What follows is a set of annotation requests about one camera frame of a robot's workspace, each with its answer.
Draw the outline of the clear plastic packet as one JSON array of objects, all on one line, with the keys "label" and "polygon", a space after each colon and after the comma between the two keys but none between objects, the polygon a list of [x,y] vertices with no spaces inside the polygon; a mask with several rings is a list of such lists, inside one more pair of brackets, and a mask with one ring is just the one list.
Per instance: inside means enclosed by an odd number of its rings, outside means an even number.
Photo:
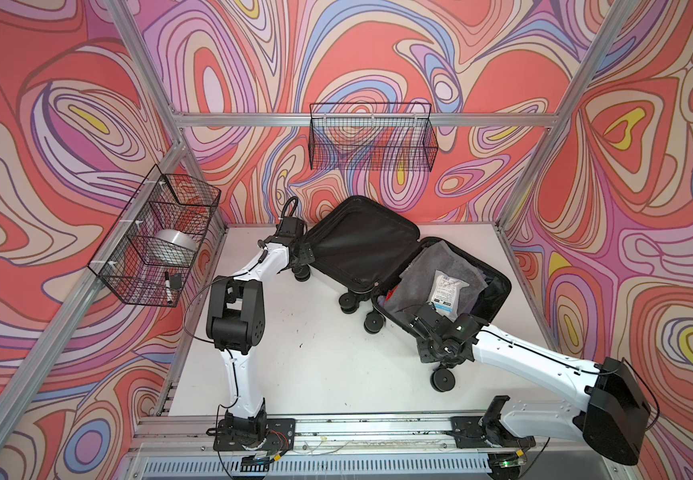
[{"label": "clear plastic packet", "polygon": [[469,284],[436,270],[427,302],[441,316],[454,320],[458,316],[459,298]]}]

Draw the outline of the black suitcase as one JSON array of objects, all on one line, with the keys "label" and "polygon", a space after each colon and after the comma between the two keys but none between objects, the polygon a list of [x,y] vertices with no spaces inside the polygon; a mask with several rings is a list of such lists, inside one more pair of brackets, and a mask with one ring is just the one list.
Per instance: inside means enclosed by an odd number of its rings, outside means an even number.
[{"label": "black suitcase", "polygon": [[[511,292],[507,277],[494,267],[475,258],[454,244],[438,238],[424,237],[419,228],[401,215],[364,196],[351,196],[340,203],[304,236],[314,250],[312,268],[346,288],[338,304],[345,314],[356,312],[363,302],[370,304],[363,328],[376,334],[386,323],[392,323],[416,338],[409,321],[396,320],[384,309],[386,296],[400,282],[400,274],[425,248],[438,241],[483,271],[487,283],[474,306],[464,313],[488,323],[494,320]],[[436,368],[430,376],[432,388],[448,392],[455,385],[452,370],[456,366]]]}]

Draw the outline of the grey towel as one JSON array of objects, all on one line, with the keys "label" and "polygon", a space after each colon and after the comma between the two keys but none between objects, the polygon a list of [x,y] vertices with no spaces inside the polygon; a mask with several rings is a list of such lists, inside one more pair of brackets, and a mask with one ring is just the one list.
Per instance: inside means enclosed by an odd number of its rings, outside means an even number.
[{"label": "grey towel", "polygon": [[422,305],[429,304],[428,295],[436,270],[469,284],[460,294],[458,316],[472,308],[487,287],[482,270],[455,253],[446,242],[438,241],[425,248],[400,274],[400,282],[386,296],[384,309],[396,320],[409,321]]}]

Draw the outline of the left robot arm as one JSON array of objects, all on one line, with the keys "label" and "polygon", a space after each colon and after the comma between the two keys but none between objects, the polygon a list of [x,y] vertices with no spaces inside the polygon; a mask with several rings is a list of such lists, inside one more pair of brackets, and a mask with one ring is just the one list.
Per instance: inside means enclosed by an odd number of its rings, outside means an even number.
[{"label": "left robot arm", "polygon": [[230,401],[218,435],[233,435],[250,443],[268,436],[266,400],[256,380],[252,349],[266,330],[264,283],[284,270],[298,281],[310,278],[314,254],[304,243],[306,222],[282,216],[274,234],[258,242],[258,253],[240,270],[212,282],[206,314],[206,336],[222,354]]}]

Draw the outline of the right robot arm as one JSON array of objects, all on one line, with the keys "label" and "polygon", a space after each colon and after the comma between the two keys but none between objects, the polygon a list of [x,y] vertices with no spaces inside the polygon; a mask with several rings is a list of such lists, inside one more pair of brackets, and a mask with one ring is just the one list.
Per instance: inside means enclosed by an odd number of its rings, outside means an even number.
[{"label": "right robot arm", "polygon": [[497,367],[556,395],[554,402],[494,397],[479,420],[487,444],[510,447],[534,437],[557,438],[583,442],[621,465],[638,464],[651,409],[624,361],[572,358],[470,314],[450,320],[430,304],[416,310],[411,328],[442,359],[458,355]]}]

